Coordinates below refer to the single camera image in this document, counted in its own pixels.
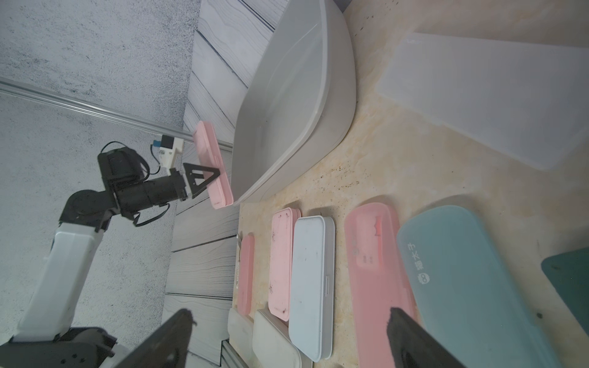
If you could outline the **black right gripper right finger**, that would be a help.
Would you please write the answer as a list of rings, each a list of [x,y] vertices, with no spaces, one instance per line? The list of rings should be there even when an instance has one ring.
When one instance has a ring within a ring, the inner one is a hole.
[[[465,367],[400,308],[391,308],[387,337],[396,368]]]

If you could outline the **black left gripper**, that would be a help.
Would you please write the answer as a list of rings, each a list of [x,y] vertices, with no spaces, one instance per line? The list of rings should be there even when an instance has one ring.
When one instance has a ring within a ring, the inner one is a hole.
[[[182,174],[172,170],[169,176],[149,178],[147,161],[135,150],[119,148],[100,153],[98,165],[105,189],[114,198],[115,213],[135,221],[140,211],[187,199]],[[195,199],[220,176],[220,169],[184,163],[190,198]]]

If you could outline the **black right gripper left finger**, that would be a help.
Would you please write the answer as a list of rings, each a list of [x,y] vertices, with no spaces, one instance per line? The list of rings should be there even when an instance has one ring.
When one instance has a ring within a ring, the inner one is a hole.
[[[115,367],[184,368],[192,329],[192,312],[180,309]]]

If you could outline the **translucent pink pencil case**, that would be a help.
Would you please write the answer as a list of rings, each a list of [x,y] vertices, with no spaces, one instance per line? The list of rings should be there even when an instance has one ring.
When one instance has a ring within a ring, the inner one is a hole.
[[[394,208],[372,202],[345,218],[348,273],[360,367],[394,367],[387,337],[391,308],[416,316],[416,304],[397,248]]]

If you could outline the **pale pink pencil case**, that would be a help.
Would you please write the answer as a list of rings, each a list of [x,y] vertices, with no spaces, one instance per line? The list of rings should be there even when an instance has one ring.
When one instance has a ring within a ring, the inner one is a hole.
[[[300,209],[286,208],[271,220],[268,309],[284,322],[289,321],[294,230],[301,216]]]

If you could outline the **light blue pencil case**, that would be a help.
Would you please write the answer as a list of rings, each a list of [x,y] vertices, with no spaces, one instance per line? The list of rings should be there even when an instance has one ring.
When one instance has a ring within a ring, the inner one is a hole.
[[[289,337],[311,361],[331,357],[334,334],[335,224],[307,216],[294,227]]]

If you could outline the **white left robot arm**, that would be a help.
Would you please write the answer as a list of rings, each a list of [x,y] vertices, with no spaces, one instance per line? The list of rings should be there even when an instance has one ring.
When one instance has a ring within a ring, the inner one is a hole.
[[[150,179],[142,156],[128,147],[98,156],[104,190],[82,190],[67,201],[42,278],[18,324],[1,347],[4,367],[183,367],[193,329],[177,311],[133,351],[103,328],[76,328],[75,316],[98,246],[114,216],[139,225],[142,210],[168,207],[202,193],[220,176],[216,167],[186,164]]]

